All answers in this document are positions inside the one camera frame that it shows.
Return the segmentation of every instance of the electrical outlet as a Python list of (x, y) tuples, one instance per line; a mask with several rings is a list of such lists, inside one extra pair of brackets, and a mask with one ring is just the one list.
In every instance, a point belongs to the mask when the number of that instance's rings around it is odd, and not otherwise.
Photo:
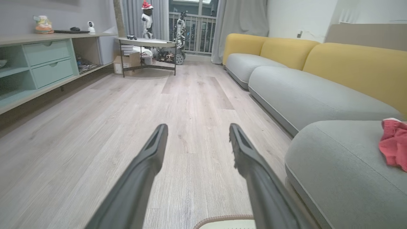
[(302, 29), (299, 29), (298, 31), (297, 31), (297, 38), (301, 38), (301, 36), (302, 36)]

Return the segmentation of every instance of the white wall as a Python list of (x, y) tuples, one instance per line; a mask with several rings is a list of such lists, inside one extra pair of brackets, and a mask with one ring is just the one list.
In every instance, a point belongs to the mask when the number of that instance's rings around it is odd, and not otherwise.
[(407, 0), (360, 0), (356, 23), (407, 23)]
[[(354, 23), (360, 1), (361, 0), (338, 0), (330, 24), (338, 24), (340, 20)], [(340, 18), (341, 16), (344, 17), (346, 12), (348, 13), (348, 18)]]
[(0, 35), (32, 33), (33, 15), (46, 15), (53, 29), (79, 27), (95, 23), (96, 32), (116, 26), (112, 0), (0, 0)]
[(269, 0), (269, 37), (296, 38), (323, 42), (338, 0)]

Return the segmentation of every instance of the mint green drawer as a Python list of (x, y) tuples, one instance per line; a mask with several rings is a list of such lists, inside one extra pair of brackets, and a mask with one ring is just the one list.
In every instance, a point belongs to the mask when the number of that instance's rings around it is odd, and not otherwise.
[(25, 44), (24, 50), (31, 66), (70, 57), (67, 40)]
[(71, 75), (73, 70), (70, 59), (33, 69), (33, 77), (38, 88)]

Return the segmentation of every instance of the grey curtain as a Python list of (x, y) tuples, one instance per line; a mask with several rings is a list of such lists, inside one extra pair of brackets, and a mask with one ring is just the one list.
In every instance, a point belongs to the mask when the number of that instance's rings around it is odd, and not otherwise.
[(212, 63), (222, 63), (226, 37), (230, 33), (267, 36), (269, 22), (266, 5), (267, 0), (219, 0)]
[[(153, 34), (154, 38), (168, 40), (169, 37), (169, 7), (168, 0), (148, 0), (153, 9)], [(126, 35), (134, 34), (142, 37), (143, 26), (141, 25), (141, 15), (143, 10), (143, 0), (122, 0), (123, 20)]]

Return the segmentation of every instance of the wheel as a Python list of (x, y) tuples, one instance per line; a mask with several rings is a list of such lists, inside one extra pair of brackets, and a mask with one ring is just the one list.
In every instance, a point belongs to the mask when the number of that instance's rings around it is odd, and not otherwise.
[(185, 61), (185, 54), (177, 53), (177, 56), (175, 57), (176, 64), (182, 65), (182, 64), (184, 64), (184, 61)]

